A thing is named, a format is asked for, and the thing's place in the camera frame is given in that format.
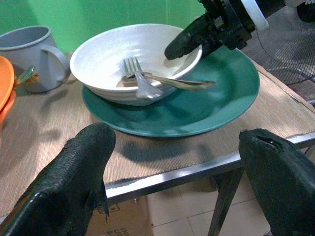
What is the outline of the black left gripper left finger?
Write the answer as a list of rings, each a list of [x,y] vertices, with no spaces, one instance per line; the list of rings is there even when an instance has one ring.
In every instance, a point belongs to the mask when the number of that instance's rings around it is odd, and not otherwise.
[[[103,122],[68,140],[1,223],[1,235],[83,236],[95,209],[109,211],[103,175],[115,144]]]

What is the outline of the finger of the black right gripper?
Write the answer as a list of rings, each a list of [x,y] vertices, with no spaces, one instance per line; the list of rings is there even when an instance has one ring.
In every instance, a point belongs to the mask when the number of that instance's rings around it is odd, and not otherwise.
[[[168,60],[181,58],[203,44],[209,36],[209,17],[203,14],[181,31],[165,48]]]
[[[222,46],[220,42],[203,42],[202,43],[202,56],[201,59],[205,59],[211,53],[215,52]]]

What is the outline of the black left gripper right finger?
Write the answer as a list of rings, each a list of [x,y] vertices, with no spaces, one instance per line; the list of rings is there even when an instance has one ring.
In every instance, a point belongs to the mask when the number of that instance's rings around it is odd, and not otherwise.
[[[239,134],[239,154],[274,236],[315,234],[315,165],[292,142],[266,130]]]

